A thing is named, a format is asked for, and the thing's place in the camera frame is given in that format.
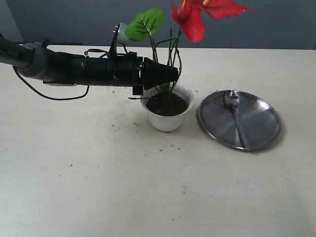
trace gray wall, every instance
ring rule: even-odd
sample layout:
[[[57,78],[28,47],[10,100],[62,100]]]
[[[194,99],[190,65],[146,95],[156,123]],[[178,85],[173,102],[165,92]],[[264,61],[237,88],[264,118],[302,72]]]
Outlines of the gray wall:
[[[12,41],[23,41],[5,0],[0,0],[0,33]]]
[[[221,20],[203,13],[206,33],[202,42],[184,37],[181,47],[311,49],[316,43],[315,0],[237,0],[253,8],[239,17]],[[138,11],[160,7],[165,13],[157,39],[176,27],[169,0],[7,0],[25,41],[45,38],[54,42],[109,45],[113,26],[129,23]],[[148,42],[131,45],[148,46]]]

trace silver tray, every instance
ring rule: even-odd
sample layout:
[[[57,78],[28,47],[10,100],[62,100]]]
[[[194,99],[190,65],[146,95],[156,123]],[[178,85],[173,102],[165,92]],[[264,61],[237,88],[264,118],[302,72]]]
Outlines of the silver tray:
[[[251,150],[270,146],[281,132],[281,121],[275,110],[259,97],[235,91],[240,99],[238,117]],[[239,141],[233,109],[224,100],[225,91],[208,95],[197,111],[200,126],[222,144],[245,150]]]

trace white flower pot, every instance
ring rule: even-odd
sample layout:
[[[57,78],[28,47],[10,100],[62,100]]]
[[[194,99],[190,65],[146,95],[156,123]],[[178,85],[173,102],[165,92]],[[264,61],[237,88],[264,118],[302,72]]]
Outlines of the white flower pot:
[[[173,89],[173,93],[184,99],[188,105],[187,110],[176,116],[166,117],[156,115],[147,108],[146,104],[148,102],[148,99],[141,100],[143,107],[147,111],[149,122],[156,129],[162,132],[170,132],[180,127],[184,121],[185,115],[190,111],[190,109],[192,109],[194,105],[194,95],[192,91],[190,91],[190,89],[188,89],[186,86],[177,84]],[[157,94],[157,90],[155,88],[151,88],[144,91],[144,95],[142,95],[141,98],[150,98],[152,95],[155,94]]]

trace red flower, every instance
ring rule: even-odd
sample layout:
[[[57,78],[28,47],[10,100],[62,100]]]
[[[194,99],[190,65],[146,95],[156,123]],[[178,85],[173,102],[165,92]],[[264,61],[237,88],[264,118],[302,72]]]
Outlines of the red flower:
[[[172,18],[181,27],[188,40],[199,42],[204,36],[204,25],[202,23],[201,10],[197,6],[187,4],[187,0],[182,0],[180,8],[177,9],[172,0]]]
[[[249,7],[236,4],[233,0],[187,0],[191,6],[204,10],[211,17],[221,19],[228,16],[239,16]]]

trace metal spoon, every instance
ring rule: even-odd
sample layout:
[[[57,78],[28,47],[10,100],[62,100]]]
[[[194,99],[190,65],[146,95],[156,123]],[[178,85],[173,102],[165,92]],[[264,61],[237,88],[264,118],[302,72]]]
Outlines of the metal spoon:
[[[226,104],[234,109],[234,118],[236,121],[236,127],[239,135],[240,143],[243,147],[246,148],[246,150],[250,150],[249,142],[246,138],[246,135],[240,125],[240,121],[238,118],[238,106],[239,106],[239,97],[236,95],[236,93],[233,90],[226,90],[225,93],[225,102]]]

